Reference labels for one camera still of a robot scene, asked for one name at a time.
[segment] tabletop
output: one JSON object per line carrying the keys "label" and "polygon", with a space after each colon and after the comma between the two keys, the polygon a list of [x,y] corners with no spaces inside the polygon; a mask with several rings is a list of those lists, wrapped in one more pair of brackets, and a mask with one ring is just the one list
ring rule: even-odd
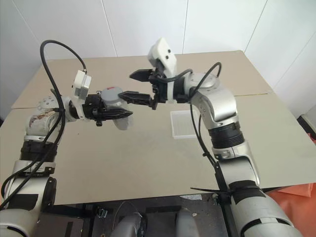
{"label": "tabletop", "polygon": [[[190,67],[205,72],[216,61],[224,62],[220,79],[235,95],[241,129],[257,164],[261,188],[315,182],[316,147],[242,52],[178,56],[181,70]],[[111,85],[145,93],[151,90],[149,84],[126,76],[139,68],[150,68],[144,57],[85,62],[88,74],[93,76],[90,93]],[[79,63],[74,59],[56,60],[49,66],[62,93],[68,95]],[[11,173],[19,158],[32,108],[49,94],[46,81],[40,69],[0,128],[0,181]],[[53,175],[57,178],[55,204],[185,195],[199,192],[190,187],[218,188],[214,170],[202,157],[197,139],[172,138],[170,111],[188,110],[188,104],[158,104],[156,111],[137,105],[129,109],[134,112],[134,124],[127,131],[118,130],[112,121],[102,127],[92,121],[66,124]],[[202,136],[210,149],[204,127]]]}

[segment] table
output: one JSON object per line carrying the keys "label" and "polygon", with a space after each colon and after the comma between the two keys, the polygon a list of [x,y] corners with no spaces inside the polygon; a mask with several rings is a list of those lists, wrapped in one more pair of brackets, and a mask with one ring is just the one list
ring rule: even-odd
{"label": "table", "polygon": [[[178,56],[179,71],[205,72],[223,64],[220,79],[235,95],[241,129],[257,163],[261,188],[316,181],[316,147],[294,116],[272,92],[241,51]],[[117,85],[148,93],[149,83],[128,79],[139,68],[150,68],[146,57],[85,59],[92,76],[90,93]],[[63,95],[69,95],[80,64],[75,59],[53,60],[49,67]],[[0,181],[12,171],[23,144],[26,118],[51,86],[41,68],[0,129]],[[98,202],[194,194],[190,187],[217,189],[214,171],[202,157],[197,139],[173,139],[170,111],[188,110],[187,104],[130,105],[134,125],[116,129],[112,121],[66,124],[56,157],[55,204]],[[202,136],[210,149],[205,128]]]}

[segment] orange cloth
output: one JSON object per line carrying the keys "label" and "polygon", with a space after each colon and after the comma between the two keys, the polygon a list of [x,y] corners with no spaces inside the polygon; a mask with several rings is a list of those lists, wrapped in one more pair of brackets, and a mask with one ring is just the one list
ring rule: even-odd
{"label": "orange cloth", "polygon": [[316,183],[269,193],[304,237],[316,237]]}

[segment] beige table surface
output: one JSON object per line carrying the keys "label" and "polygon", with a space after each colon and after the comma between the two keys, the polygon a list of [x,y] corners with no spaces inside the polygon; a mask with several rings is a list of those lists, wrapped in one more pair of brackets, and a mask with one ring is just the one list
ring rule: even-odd
{"label": "beige table surface", "polygon": [[[242,52],[182,56],[178,57],[181,70],[189,67],[190,61],[191,68],[202,72],[215,61],[223,63],[221,80],[236,95],[241,129],[259,168],[262,188],[316,181],[316,147],[278,97],[269,93],[269,86]],[[85,61],[93,76],[90,93],[111,85],[151,90],[149,84],[124,78],[137,68],[150,67],[144,57]],[[49,66],[62,93],[69,94],[79,64],[58,60]],[[12,172],[19,158],[25,121],[33,112],[27,107],[35,107],[49,94],[46,81],[41,69],[0,128],[0,181]],[[170,111],[187,109],[187,104],[159,104],[156,111],[130,105],[134,125],[128,131],[119,131],[112,121],[103,127],[92,121],[68,123],[56,157],[56,204],[196,193],[190,187],[218,188],[197,140],[172,138]],[[206,129],[202,133],[210,148]]]}

